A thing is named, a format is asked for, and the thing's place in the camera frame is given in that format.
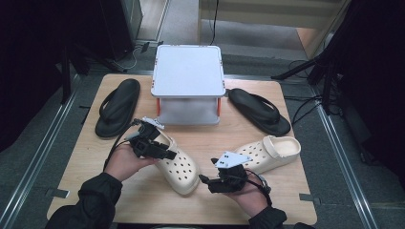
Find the person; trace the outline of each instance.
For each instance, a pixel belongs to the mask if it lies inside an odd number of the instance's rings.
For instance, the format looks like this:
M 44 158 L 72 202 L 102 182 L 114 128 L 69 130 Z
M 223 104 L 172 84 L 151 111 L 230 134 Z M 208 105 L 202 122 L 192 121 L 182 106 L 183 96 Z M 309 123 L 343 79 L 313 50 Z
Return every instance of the person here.
M 137 157 L 129 144 L 117 146 L 104 171 L 82 184 L 78 203 L 57 209 L 45 228 L 110 228 L 120 197 L 121 182 L 158 161 L 151 157 Z M 257 176 L 249 175 L 248 178 L 261 184 Z M 241 191 L 224 195 L 236 201 L 250 216 L 250 228 L 282 228 L 287 219 L 283 211 L 268 206 L 266 197 L 248 182 Z

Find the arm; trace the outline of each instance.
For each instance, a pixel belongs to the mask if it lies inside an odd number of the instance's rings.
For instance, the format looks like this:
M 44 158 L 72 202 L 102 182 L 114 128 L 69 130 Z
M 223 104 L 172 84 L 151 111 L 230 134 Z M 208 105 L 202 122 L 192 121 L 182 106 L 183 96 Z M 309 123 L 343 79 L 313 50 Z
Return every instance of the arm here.
M 104 172 L 83 183 L 78 192 L 79 202 L 59 208 L 46 228 L 109 228 L 116 213 L 121 182 L 156 162 L 153 158 L 136 157 L 129 145 L 118 146 Z

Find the white clog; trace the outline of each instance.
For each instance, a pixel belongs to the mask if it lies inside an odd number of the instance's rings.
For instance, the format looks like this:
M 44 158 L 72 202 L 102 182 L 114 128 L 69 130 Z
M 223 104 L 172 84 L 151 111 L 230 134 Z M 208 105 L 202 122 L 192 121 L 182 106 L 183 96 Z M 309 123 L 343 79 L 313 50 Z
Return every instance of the white clog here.
M 177 153 L 173 160 L 161 159 L 156 164 L 158 169 L 177 193 L 181 195 L 191 193 L 200 182 L 200 170 L 197 163 L 177 146 L 175 139 L 164 132 L 160 131 L 160 135 L 154 140 L 168 145 L 168 150 Z
M 246 144 L 235 151 L 252 158 L 251 161 L 244 163 L 244 167 L 256 174 L 289 164 L 300 152 L 301 144 L 294 137 L 273 135 L 267 135 L 263 140 Z

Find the clog strap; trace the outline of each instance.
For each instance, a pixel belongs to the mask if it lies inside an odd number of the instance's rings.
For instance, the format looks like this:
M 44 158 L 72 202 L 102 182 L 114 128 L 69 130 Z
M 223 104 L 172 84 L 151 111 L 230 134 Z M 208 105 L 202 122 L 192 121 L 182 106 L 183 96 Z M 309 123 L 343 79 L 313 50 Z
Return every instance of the clog strap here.
M 267 135 L 265 137 L 263 137 L 263 146 L 265 147 L 266 151 L 273 157 L 273 158 L 281 158 L 280 155 L 277 153 L 276 149 L 274 149 L 274 145 L 273 142 L 271 141 L 271 139 L 273 137 L 273 135 Z

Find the tabletop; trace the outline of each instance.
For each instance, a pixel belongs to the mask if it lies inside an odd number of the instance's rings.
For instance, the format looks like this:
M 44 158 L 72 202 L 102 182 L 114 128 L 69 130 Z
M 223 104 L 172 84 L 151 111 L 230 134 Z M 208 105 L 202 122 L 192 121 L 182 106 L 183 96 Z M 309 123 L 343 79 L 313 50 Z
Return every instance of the tabletop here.
M 134 117 L 157 116 L 156 98 L 151 95 L 151 75 L 107 74 L 104 76 L 92 108 L 78 137 L 59 190 L 68 190 L 66 198 L 54 198 L 48 218 L 60 206 L 76 204 L 77 191 L 81 184 L 102 172 L 103 164 L 115 139 L 100 138 L 95 133 L 99 118 L 98 109 L 104 98 L 126 78 L 135 78 L 140 83 L 140 95 Z M 225 79 L 227 89 L 241 88 L 271 101 L 287 120 L 288 111 L 281 86 L 275 81 Z M 219 158 L 224 151 L 234 151 L 247 143 L 259 141 L 266 136 L 228 101 L 221 98 L 220 122 L 209 126 L 166 126 L 163 130 L 176 139 L 178 146 L 200 166 L 200 173 L 215 178 L 218 169 L 210 158 Z M 310 195 L 307 178 L 300 157 L 292 163 L 262 174 L 271 187 L 273 207 L 286 212 L 285 224 L 317 221 L 311 201 L 300 199 Z M 114 222 L 154 224 L 247 224 L 249 216 L 230 198 L 211 194 L 207 186 L 199 183 L 196 190 L 187 196 L 176 193 L 155 166 L 141 169 L 123 182 L 122 194 L 116 205 Z

